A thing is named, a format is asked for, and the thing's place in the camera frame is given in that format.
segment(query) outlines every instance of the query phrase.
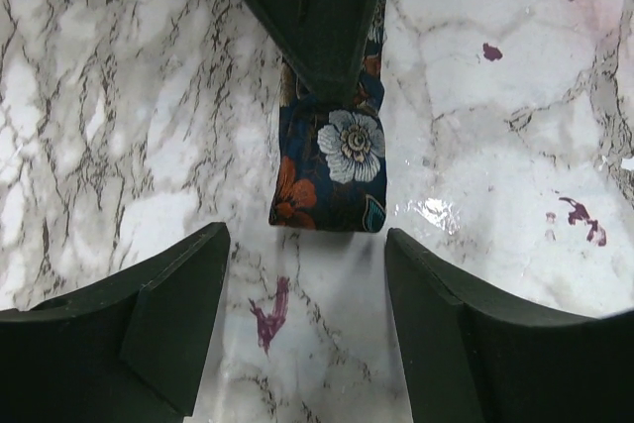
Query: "marble surface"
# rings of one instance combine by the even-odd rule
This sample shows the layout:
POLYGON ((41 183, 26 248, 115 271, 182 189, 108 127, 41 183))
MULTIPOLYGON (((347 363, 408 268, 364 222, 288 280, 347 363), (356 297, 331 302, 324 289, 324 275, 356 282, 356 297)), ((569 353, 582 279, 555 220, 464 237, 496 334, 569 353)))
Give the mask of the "marble surface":
MULTIPOLYGON (((548 306, 632 307, 633 12, 389 0, 387 227, 548 306)), ((223 220, 226 310, 188 421, 411 421, 385 234, 266 224, 279 52, 241 0, 1 0, 0 52, 0 307, 223 220), (285 313, 267 353, 257 310, 285 313)))

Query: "dark blue floral fabric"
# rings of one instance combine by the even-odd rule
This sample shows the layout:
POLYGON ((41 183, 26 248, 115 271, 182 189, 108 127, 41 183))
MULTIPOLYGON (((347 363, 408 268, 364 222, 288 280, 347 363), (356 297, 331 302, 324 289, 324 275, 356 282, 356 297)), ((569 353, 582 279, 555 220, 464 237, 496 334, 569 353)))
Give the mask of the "dark blue floral fabric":
POLYGON ((331 232, 385 222, 385 137, 378 119, 385 0, 378 0, 352 104, 321 102, 282 61, 281 164, 268 221, 331 232))

